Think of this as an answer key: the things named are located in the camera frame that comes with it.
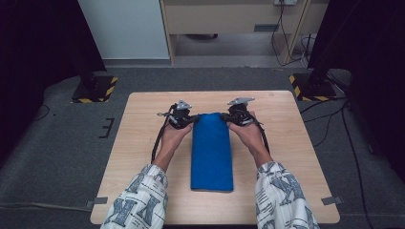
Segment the black curtain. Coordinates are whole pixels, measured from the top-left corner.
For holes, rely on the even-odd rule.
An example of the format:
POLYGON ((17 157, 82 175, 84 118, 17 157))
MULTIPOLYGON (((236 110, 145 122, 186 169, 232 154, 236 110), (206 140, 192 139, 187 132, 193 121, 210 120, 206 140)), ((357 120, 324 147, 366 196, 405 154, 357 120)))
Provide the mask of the black curtain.
POLYGON ((352 74, 376 150, 405 177, 405 0, 330 0, 309 66, 352 74))
POLYGON ((0 164, 48 87, 104 69, 78 0, 0 0, 0 164))

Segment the person's left hand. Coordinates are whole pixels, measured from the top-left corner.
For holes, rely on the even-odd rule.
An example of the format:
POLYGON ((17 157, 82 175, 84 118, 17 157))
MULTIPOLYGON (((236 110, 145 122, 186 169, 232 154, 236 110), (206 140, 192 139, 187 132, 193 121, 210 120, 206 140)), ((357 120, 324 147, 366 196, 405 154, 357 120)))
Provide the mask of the person's left hand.
POLYGON ((167 125, 164 128, 163 135, 161 137, 160 150, 163 153, 173 154, 180 146, 183 138, 188 135, 193 129, 193 125, 189 124, 183 129, 176 129, 171 125, 167 125))

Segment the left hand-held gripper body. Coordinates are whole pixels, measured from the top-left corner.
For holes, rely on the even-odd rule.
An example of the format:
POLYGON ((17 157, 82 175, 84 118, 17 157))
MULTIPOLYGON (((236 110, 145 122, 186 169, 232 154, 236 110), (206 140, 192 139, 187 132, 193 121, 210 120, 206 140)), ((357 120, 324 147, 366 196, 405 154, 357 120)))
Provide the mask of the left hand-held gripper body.
POLYGON ((178 103, 173 104, 169 111, 166 113, 158 113, 159 116, 165 116, 166 120, 171 126, 176 129, 183 129, 188 125, 188 122, 191 118, 190 109, 192 108, 184 100, 180 99, 178 103))

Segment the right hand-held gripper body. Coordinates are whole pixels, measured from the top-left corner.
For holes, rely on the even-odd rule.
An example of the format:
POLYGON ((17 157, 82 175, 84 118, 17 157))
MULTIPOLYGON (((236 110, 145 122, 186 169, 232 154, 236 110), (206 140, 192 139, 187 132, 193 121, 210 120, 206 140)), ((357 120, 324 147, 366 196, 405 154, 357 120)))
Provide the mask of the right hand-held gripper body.
POLYGON ((247 105, 249 101, 253 101, 254 97, 237 97, 228 102, 228 113, 234 119, 237 126, 246 126, 249 124, 256 124, 261 126, 261 122, 257 120, 248 110, 247 105))

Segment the black stand striped base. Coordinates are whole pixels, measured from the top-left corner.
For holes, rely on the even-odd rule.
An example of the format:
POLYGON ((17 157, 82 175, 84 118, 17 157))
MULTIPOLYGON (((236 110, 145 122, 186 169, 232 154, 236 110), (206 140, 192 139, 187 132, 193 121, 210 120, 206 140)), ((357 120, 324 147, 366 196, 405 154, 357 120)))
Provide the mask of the black stand striped base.
POLYGON ((74 67, 80 82, 72 95, 73 103, 107 102, 117 84, 112 75, 95 76, 83 60, 75 60, 74 67))
POLYGON ((288 79, 298 100, 334 100, 336 93, 327 72, 337 57, 348 25, 362 0, 330 0, 318 37, 325 40, 320 47, 315 41, 314 49, 319 55, 309 62, 310 73, 295 73, 288 79))

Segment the white cabinet panel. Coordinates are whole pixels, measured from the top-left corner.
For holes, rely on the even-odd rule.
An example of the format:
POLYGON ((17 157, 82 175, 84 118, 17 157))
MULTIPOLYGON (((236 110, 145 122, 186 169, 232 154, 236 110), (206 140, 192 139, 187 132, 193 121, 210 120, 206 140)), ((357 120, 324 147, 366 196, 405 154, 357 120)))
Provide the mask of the white cabinet panel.
POLYGON ((168 59, 160 0, 78 0, 103 59, 168 59))

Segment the blue cloth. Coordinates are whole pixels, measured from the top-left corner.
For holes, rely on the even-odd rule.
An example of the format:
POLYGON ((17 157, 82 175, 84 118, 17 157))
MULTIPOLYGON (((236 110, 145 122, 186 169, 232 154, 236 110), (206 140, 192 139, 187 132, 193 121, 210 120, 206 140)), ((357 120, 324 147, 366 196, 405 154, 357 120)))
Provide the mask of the blue cloth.
POLYGON ((193 127, 191 183, 195 191, 234 190, 229 130, 220 113, 200 114, 193 127))

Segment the light wooden desk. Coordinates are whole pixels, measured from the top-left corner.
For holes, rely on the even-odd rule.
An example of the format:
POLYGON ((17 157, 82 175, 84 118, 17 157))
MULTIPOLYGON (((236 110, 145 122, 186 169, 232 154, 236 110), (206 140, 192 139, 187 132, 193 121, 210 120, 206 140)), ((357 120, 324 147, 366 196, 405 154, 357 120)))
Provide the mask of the light wooden desk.
POLYGON ((278 24, 272 44, 285 63, 296 42, 318 33, 330 0, 298 0, 295 6, 274 6, 274 0, 160 0, 169 58, 184 34, 254 33, 255 24, 278 24))

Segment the person's right hand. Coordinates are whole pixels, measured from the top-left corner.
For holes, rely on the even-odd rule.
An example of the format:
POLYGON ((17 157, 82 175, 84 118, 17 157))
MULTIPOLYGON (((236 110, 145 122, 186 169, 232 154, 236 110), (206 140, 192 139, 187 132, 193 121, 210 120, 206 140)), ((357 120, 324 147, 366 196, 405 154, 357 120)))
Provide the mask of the person's right hand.
POLYGON ((262 134, 256 124, 251 123, 246 126, 238 126, 234 123, 228 122, 227 126, 240 138, 253 156, 268 156, 268 151, 263 142, 262 134))

